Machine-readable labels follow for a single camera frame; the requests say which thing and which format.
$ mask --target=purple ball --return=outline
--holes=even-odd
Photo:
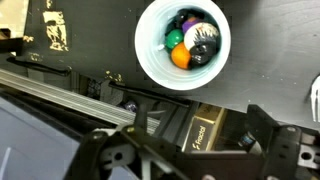
[[[199,19],[195,18],[195,17],[192,17],[192,18],[189,18],[185,23],[183,23],[182,25],[182,31],[183,33],[185,34],[188,29],[190,29],[193,25],[197,24],[199,21]]]

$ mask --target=black surface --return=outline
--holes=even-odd
[[[134,50],[134,32],[148,0],[54,0],[63,11],[68,52],[49,50],[41,13],[45,1],[30,1],[26,52],[38,53],[53,68],[71,66],[96,79],[106,71],[124,83],[245,112],[258,104],[279,121],[320,129],[305,101],[319,73],[320,1],[217,0],[231,27],[227,64],[209,84],[191,91],[157,85],[143,72]]]

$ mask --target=hole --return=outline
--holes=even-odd
[[[103,163],[103,165],[108,165],[108,164],[111,164],[111,163],[112,163],[112,161],[106,161],[106,162]]]
[[[114,156],[114,159],[119,161],[122,159],[122,154],[121,153],[117,153],[115,156]]]
[[[279,157],[282,158],[282,159],[285,159],[285,158],[286,158],[286,156],[283,155],[283,154],[279,154]]]
[[[304,159],[304,160],[310,160],[311,159],[311,154],[308,153],[308,152],[304,152],[301,154],[301,158]]]

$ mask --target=gold speckles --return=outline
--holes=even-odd
[[[40,56],[37,53],[29,53],[29,57],[32,61],[41,62],[43,56]]]
[[[106,79],[113,80],[115,82],[123,82],[121,74],[111,73],[110,71],[106,71]]]
[[[44,22],[47,23],[47,36],[51,40],[50,49],[56,51],[69,51],[67,46],[67,30],[63,12],[45,11],[43,12]]]
[[[23,41],[33,42],[33,40],[34,40],[34,37],[32,36],[23,36]]]

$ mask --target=orange ball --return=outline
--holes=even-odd
[[[191,54],[183,42],[173,48],[171,52],[171,59],[179,68],[188,69],[189,62],[191,60]]]

